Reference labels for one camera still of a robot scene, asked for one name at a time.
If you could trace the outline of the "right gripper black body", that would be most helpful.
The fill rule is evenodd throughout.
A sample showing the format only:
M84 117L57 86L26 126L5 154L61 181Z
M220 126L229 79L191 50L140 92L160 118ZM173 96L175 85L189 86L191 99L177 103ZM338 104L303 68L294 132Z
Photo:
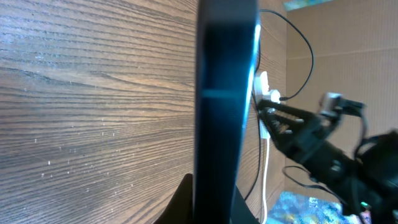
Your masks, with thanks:
M279 117L287 129L279 131L279 150L289 159L304 166L317 181L331 190L358 189L358 167L341 149L326 138L333 130L318 118L303 121Z

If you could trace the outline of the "Samsung Galaxy smartphone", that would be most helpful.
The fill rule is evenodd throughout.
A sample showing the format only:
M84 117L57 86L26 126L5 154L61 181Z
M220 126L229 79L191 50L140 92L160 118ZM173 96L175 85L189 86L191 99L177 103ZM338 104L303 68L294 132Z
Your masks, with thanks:
M198 2L193 222L229 223L261 28L251 0Z

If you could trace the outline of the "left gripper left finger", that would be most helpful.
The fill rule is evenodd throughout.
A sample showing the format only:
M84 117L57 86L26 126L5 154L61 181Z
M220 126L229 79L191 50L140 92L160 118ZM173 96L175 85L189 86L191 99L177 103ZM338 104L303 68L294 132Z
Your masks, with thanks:
M193 223L193 175L184 175L173 197L154 224Z

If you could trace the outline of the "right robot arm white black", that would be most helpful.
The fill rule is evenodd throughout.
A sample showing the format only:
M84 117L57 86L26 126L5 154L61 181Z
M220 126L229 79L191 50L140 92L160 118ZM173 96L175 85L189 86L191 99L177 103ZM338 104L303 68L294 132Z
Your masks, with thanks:
M367 137L364 104L337 97L315 114L261 100L259 117L276 148L302 165L343 206L345 215L371 213L373 223L397 223L397 130ZM361 120L352 158L326 139L344 115Z

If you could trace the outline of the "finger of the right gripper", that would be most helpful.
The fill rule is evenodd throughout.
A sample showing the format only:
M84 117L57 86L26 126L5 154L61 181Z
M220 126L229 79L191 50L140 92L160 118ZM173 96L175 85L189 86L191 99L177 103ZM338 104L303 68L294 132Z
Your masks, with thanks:
M308 149L308 131L305 130L307 120L284 118L269 121L261 115L260 118L278 149Z
M269 100L261 100L258 104L259 112L261 117L269 121L281 120L281 119L302 119L304 121L314 118L314 114L294 108L284 104L274 103Z

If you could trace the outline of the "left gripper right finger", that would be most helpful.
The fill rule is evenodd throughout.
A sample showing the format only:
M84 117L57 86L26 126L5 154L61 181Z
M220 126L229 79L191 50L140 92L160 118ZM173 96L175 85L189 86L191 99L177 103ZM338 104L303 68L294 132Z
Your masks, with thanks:
M237 186L234 190L234 202L231 210L232 224L259 224L259 221L251 213Z

